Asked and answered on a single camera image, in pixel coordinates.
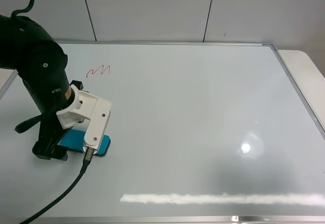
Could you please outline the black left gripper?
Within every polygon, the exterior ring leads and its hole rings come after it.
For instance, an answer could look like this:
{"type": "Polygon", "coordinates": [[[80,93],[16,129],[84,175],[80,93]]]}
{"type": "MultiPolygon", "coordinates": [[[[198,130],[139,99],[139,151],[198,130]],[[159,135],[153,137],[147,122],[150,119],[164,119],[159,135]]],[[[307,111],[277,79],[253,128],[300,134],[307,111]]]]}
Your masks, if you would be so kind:
{"type": "Polygon", "coordinates": [[[66,89],[61,89],[54,95],[54,108],[50,109],[45,118],[41,120],[38,141],[34,144],[32,152],[40,159],[66,161],[68,148],[59,145],[59,142],[71,129],[62,128],[56,112],[70,106],[74,101],[75,93],[68,85],[66,89]]]}

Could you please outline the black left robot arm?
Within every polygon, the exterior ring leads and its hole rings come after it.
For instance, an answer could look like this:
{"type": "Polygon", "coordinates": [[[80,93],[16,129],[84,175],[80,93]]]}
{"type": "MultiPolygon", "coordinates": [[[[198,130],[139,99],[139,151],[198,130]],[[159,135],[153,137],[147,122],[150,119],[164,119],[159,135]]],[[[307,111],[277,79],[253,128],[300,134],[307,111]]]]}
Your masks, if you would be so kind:
{"type": "Polygon", "coordinates": [[[65,72],[67,63],[62,48],[39,24],[25,16],[1,16],[1,68],[18,72],[41,113],[18,124],[15,131],[24,133],[40,124],[32,152],[41,159],[68,159],[67,147],[59,145],[68,130],[56,115],[75,99],[65,72]]]}

